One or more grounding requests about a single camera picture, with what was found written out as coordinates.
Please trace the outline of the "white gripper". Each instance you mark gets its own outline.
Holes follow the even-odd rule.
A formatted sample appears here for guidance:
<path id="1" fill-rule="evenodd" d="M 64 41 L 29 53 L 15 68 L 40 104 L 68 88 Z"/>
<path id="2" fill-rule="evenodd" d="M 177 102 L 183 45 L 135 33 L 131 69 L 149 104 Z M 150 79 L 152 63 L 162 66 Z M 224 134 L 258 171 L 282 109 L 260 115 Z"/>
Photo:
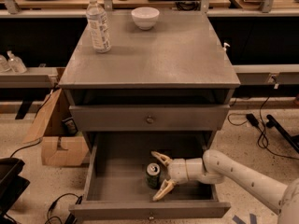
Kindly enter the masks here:
<path id="1" fill-rule="evenodd" d="M 177 184 L 184 184 L 189 181 L 203 181 L 204 164 L 201 158 L 196 159 L 174 159 L 152 151 L 151 155 L 155 157 L 163 166 L 167 167 L 170 180 L 164 180 L 159 190 L 153 196 L 154 202 L 160 201 Z"/>

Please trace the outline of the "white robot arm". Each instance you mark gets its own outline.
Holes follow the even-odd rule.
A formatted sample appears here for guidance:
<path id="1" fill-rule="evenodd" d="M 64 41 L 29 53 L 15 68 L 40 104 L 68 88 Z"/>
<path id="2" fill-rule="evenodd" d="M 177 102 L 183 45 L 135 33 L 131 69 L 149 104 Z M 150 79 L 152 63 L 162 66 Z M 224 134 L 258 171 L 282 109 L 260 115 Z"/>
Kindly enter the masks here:
<path id="1" fill-rule="evenodd" d="M 157 151 L 155 157 L 167 169 L 169 180 L 164 180 L 154 201 L 161 200 L 176 185 L 189 181 L 219 184 L 230 178 L 258 201 L 278 215 L 278 224 L 299 224 L 299 179 L 285 185 L 230 159 L 218 150 L 206 150 L 202 158 L 171 159 Z"/>

